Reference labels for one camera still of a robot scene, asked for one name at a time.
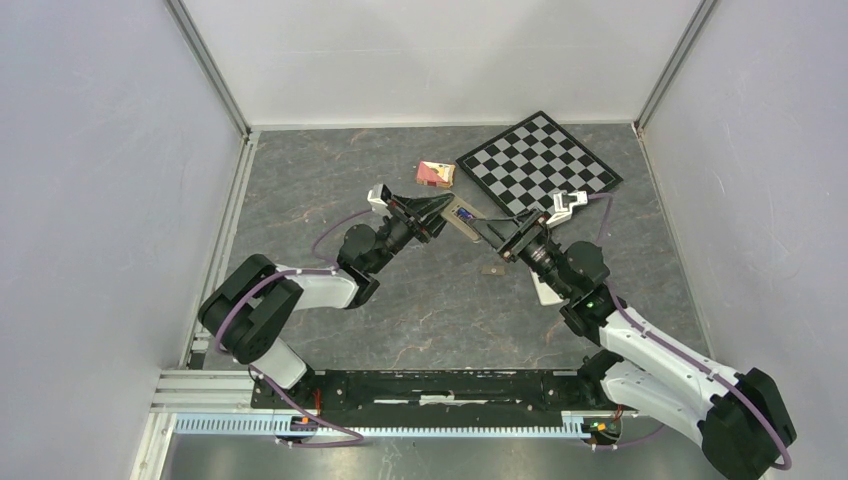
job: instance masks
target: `marble floor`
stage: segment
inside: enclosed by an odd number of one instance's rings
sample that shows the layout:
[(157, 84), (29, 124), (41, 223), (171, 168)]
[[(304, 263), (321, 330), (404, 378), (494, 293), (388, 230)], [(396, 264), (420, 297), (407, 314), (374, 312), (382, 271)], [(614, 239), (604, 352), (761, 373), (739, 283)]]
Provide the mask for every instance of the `marble floor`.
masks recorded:
[[(312, 241), (385, 183), (403, 196), (442, 190), (415, 183), (418, 162), (452, 163), (505, 127), (426, 127), (263, 132), (232, 248), (232, 271), (264, 253), (278, 263), (321, 266)], [(604, 246), (619, 295), (654, 324), (700, 352), (701, 329), (650, 173), (629, 125), (567, 125), (616, 170), (610, 236)], [(495, 204), (462, 171), (452, 189), (486, 215)], [(558, 227), (568, 245), (597, 234), (603, 203)], [(360, 222), (378, 225), (376, 215)], [(335, 256), (344, 232), (322, 244)], [(483, 267), (505, 265), (503, 276)], [(571, 368), (597, 348), (574, 336), (556, 307), (539, 304), (527, 267), (504, 264), (485, 244), (447, 226), (435, 241), (413, 241), (377, 276), (382, 286), (355, 310), (296, 312), (282, 337), (313, 368)], [(243, 368), (209, 352), (205, 369)]]

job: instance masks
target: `checkered board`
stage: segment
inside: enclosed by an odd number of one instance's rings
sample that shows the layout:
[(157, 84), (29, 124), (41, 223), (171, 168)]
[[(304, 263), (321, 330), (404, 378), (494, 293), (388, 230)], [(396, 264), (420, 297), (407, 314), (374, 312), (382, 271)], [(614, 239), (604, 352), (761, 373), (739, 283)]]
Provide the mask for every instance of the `checkered board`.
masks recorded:
[(554, 191), (605, 192), (621, 177), (544, 112), (537, 112), (456, 161), (510, 216), (552, 213)]

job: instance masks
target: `small box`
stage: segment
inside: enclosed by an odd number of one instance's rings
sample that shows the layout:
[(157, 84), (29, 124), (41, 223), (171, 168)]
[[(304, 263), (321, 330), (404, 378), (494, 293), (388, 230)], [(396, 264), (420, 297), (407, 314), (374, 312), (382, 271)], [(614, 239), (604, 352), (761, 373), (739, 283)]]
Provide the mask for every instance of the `small box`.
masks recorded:
[(447, 163), (421, 162), (418, 164), (415, 181), (421, 185), (450, 188), (453, 185), (453, 172), (455, 170), (455, 165)]

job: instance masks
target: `robotic arm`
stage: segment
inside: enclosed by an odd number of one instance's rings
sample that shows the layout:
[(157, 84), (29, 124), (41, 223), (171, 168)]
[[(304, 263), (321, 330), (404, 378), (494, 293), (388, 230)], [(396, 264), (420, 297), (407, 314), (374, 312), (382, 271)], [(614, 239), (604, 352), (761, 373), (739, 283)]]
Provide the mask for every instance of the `robotic arm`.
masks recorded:
[[(560, 195), (557, 205), (567, 210), (575, 204)], [(578, 204), (585, 203), (580, 195)], [(278, 337), (290, 314), (361, 306), (379, 286), (374, 274), (413, 238), (427, 243), (450, 221), (468, 227), (466, 233), (476, 233), (503, 260), (527, 264), (564, 301), (560, 313), (572, 332), (603, 348), (578, 370), (581, 388), (598, 405), (627, 405), (674, 428), (729, 478), (759, 478), (785, 452), (777, 442), (794, 442), (794, 427), (768, 375), (756, 368), (740, 374), (705, 358), (627, 307), (605, 282), (610, 270), (597, 245), (579, 241), (562, 249), (551, 240), (551, 225), (570, 211), (559, 218), (525, 211), (485, 219), (473, 208), (457, 207), (453, 194), (410, 199), (383, 185), (369, 192), (368, 201), (383, 225), (376, 231), (351, 227), (338, 269), (293, 269), (253, 255), (203, 303), (201, 323), (240, 363), (293, 388), (314, 372)]]

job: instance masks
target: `white wall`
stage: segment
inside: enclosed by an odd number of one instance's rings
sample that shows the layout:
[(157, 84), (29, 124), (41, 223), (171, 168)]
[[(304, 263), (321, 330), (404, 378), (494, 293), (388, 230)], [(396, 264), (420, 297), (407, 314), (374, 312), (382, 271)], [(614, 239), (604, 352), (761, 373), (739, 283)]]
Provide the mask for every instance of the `white wall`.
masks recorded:
[(127, 478), (239, 139), (164, 2), (0, 2), (0, 478)]
[(186, 0), (254, 125), (636, 118), (698, 0)]
[(845, 478), (848, 4), (721, 2), (647, 127), (718, 358), (759, 366), (799, 440), (776, 478)]

